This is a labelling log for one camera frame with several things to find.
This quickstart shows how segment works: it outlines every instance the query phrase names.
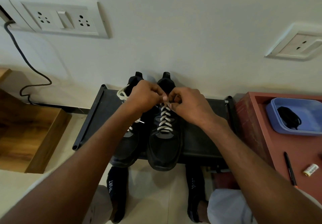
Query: wooden furniture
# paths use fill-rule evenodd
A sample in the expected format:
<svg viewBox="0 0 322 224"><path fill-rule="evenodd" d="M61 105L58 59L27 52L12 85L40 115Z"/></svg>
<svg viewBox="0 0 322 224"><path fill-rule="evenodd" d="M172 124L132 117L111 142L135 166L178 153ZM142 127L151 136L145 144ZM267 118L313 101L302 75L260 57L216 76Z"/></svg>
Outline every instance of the wooden furniture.
<svg viewBox="0 0 322 224"><path fill-rule="evenodd" d="M0 68L0 82L10 74ZM30 105L0 89L0 169L43 173L71 115Z"/></svg>
<svg viewBox="0 0 322 224"><path fill-rule="evenodd" d="M253 151L276 169L288 181L289 174L283 153L288 153L297 185L322 203L322 136L280 134L273 130L266 114L266 105L276 97L314 99L322 96L248 92L237 104L236 110L243 130L243 140ZM310 177L303 171L312 163L320 169Z"/></svg>

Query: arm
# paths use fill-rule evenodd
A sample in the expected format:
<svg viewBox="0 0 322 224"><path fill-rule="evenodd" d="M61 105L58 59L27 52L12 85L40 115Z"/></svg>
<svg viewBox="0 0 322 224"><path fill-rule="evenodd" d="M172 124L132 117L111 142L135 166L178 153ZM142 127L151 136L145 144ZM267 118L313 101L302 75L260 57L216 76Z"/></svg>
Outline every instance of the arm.
<svg viewBox="0 0 322 224"><path fill-rule="evenodd" d="M140 81L87 143L23 197L0 223L81 223L118 142L143 112L164 97L167 99L158 85Z"/></svg>
<svg viewBox="0 0 322 224"><path fill-rule="evenodd" d="M171 109L212 139L258 223L321 223L322 210L248 148L197 89L175 88Z"/></svg>

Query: battery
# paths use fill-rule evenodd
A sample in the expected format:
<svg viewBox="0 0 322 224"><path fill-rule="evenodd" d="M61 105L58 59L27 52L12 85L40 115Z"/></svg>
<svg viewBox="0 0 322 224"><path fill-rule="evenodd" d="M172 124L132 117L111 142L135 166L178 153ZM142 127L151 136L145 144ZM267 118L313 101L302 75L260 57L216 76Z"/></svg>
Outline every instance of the battery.
<svg viewBox="0 0 322 224"><path fill-rule="evenodd" d="M318 165L312 164L310 165L307 169L305 169L305 171L303 172L304 175L306 176L311 176L317 169L319 169Z"/></svg>

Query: white shoelace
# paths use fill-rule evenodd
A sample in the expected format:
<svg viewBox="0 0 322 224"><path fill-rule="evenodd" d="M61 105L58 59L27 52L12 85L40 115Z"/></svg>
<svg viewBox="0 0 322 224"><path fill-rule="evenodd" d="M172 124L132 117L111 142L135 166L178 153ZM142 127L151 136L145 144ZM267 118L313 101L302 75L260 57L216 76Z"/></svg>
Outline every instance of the white shoelace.
<svg viewBox="0 0 322 224"><path fill-rule="evenodd" d="M159 127L158 127L158 131L161 130L161 132L172 132L173 129L171 128L172 125L169 123L171 121L170 118L168 118L167 116L171 116L171 114L168 112L168 111L171 111L171 109L168 107L167 104L163 104L163 107L161 108L161 115L162 117L160 118L160 121L161 123L159 124Z"/></svg>
<svg viewBox="0 0 322 224"><path fill-rule="evenodd" d="M121 88L117 93L116 95L119 97L120 100L123 100L122 103L124 103L125 100L127 100L128 96L125 94L124 90L128 87L128 85L126 85L124 88ZM139 118L138 120L135 121L135 123L139 123L139 122L142 122L144 123L143 121L141 121L141 118ZM127 131L129 130L133 130L133 128L130 126L128 128Z"/></svg>

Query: hand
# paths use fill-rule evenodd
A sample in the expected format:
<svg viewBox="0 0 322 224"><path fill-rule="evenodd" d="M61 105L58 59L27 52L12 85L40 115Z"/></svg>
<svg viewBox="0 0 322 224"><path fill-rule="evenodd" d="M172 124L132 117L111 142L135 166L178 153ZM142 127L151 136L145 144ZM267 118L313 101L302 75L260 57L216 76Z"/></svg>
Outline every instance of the hand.
<svg viewBox="0 0 322 224"><path fill-rule="evenodd" d="M166 93L157 84L150 83L146 80L141 80L132 89L130 96L124 104L134 108L135 112L147 112L158 103L163 103L168 100Z"/></svg>
<svg viewBox="0 0 322 224"><path fill-rule="evenodd" d="M169 94L170 108L187 122L199 127L210 119L215 119L220 123L227 121L217 116L208 101L198 89L174 88Z"/></svg>

